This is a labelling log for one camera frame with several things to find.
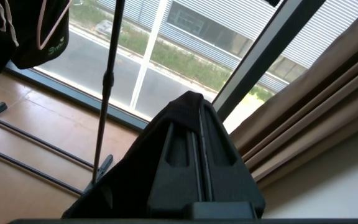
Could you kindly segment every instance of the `corrugated metal wall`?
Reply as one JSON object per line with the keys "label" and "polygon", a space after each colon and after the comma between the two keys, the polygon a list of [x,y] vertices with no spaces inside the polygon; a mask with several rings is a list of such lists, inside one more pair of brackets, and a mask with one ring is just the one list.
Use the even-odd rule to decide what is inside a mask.
{"label": "corrugated metal wall", "polygon": [[[172,1],[168,0],[160,33],[211,60],[235,69],[240,62],[238,57],[166,23]],[[115,0],[99,0],[99,2],[104,7],[114,10]],[[275,12],[275,8],[263,0],[225,0],[224,4],[221,0],[176,0],[176,2],[252,40],[257,38]],[[158,3],[159,0],[127,0],[124,16],[151,29]],[[283,55],[309,68],[357,17],[358,0],[327,0],[285,49]],[[263,85],[272,85],[278,91],[285,86],[284,83],[269,84],[272,80],[274,79],[266,77],[260,81]]]}

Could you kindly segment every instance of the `pink cord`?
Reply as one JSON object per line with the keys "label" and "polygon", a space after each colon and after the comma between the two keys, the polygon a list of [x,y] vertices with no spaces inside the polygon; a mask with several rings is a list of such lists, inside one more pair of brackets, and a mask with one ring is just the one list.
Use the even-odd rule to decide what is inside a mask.
{"label": "pink cord", "polygon": [[45,14],[45,7],[47,5],[47,0],[44,0],[42,2],[42,6],[41,6],[41,11],[40,11],[40,16],[38,18],[38,25],[37,25],[37,48],[39,50],[44,49],[44,47],[46,46],[46,44],[48,43],[50,37],[52,36],[52,34],[55,32],[56,27],[59,25],[60,21],[63,19],[63,16],[66,14],[68,8],[70,7],[72,0],[69,0],[65,10],[63,10],[63,12],[60,14],[59,19],[56,21],[55,25],[53,25],[52,29],[50,30],[47,38],[45,38],[45,40],[42,42],[41,44],[41,28],[42,28],[42,20],[44,19],[44,14]]}

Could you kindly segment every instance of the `asphalt pavement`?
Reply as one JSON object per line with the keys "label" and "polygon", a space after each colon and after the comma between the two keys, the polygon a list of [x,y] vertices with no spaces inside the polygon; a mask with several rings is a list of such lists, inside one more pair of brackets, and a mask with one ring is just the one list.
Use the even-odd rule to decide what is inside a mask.
{"label": "asphalt pavement", "polygon": [[[70,32],[70,41],[64,53],[40,68],[101,94],[107,59],[106,47]],[[129,106],[139,70],[139,63],[121,54],[116,55],[115,82],[111,92],[113,100]],[[195,91],[190,86],[148,69],[135,109],[153,118],[169,101],[188,90]]]}

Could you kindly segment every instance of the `floor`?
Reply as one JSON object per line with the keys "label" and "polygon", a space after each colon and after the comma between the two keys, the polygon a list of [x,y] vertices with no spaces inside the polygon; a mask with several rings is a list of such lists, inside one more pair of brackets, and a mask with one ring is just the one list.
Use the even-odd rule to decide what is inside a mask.
{"label": "floor", "polygon": [[[1,120],[93,163],[98,115],[6,74],[0,76],[1,101],[8,105]],[[136,137],[136,133],[109,122],[101,161],[112,154],[114,165]],[[0,152],[81,190],[91,180],[89,169],[2,127]],[[0,161],[0,223],[17,218],[59,218],[77,197]]]}

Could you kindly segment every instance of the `curtain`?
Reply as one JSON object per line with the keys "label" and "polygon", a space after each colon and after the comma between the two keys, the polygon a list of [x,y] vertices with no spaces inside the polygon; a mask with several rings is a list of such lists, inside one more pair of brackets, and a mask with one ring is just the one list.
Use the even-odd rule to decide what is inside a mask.
{"label": "curtain", "polygon": [[263,187],[358,131],[358,19],[231,133]]}

